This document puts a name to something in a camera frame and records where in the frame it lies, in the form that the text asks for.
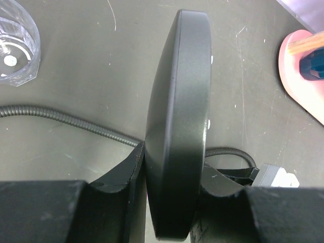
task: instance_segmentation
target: dark gray table surface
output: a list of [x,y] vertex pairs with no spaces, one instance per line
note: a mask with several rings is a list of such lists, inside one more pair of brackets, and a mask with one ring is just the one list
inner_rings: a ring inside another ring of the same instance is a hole
[[[113,12],[107,0],[18,2],[39,28],[42,59],[36,79],[0,87],[1,105],[45,105],[144,139],[174,16],[180,8],[205,11],[214,55],[207,147],[234,146],[258,166],[295,173],[301,186],[323,185],[324,128],[286,95],[277,72],[281,41],[303,26],[275,0],[110,0]],[[1,180],[92,181],[132,150],[36,117],[0,119],[0,134]],[[227,156],[209,162],[246,166]]]

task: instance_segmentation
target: clear plastic container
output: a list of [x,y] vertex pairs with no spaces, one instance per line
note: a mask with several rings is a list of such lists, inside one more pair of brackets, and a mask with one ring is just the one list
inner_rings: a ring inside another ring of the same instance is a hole
[[13,0],[0,0],[0,84],[20,86],[36,77],[41,40],[28,12]]

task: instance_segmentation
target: black cable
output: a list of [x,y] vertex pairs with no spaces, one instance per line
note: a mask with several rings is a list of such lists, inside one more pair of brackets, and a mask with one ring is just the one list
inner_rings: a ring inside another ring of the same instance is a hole
[[254,159],[246,152],[237,149],[237,148],[227,148],[227,147],[220,147],[220,148],[209,148],[205,151],[205,158],[215,155],[236,155],[239,156],[248,162],[251,168],[255,168],[257,165],[254,162]]
[[58,110],[32,105],[0,106],[0,117],[16,115],[31,115],[56,120],[132,147],[136,147],[136,145],[141,142],[136,138],[132,138],[123,133],[99,126]]
[[[66,114],[62,111],[40,107],[40,106],[33,106],[33,105],[0,106],[0,118],[7,117],[7,116],[17,116],[17,115],[38,116],[38,117],[56,120],[58,122],[95,133],[97,135],[112,139],[114,141],[126,144],[131,147],[136,147],[138,143],[142,142],[141,140],[133,138],[129,135],[114,131],[109,128],[99,126],[90,121],[86,121],[84,119]],[[222,154],[231,154],[231,155],[240,156],[248,162],[251,168],[256,167],[253,158],[246,152],[237,148],[209,148],[205,151],[206,158],[210,156],[222,155]]]

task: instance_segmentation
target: white dot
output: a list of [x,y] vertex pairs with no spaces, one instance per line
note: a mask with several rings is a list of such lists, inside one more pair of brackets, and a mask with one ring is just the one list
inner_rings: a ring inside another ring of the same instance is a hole
[[4,58],[4,62],[7,66],[13,67],[13,66],[16,66],[16,64],[17,64],[17,58],[12,55],[7,55]]

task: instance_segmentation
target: cable connector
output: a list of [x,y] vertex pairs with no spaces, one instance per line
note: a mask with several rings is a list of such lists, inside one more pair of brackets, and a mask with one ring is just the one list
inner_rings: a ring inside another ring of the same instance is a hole
[[279,166],[264,164],[252,186],[262,187],[299,187],[297,177]]

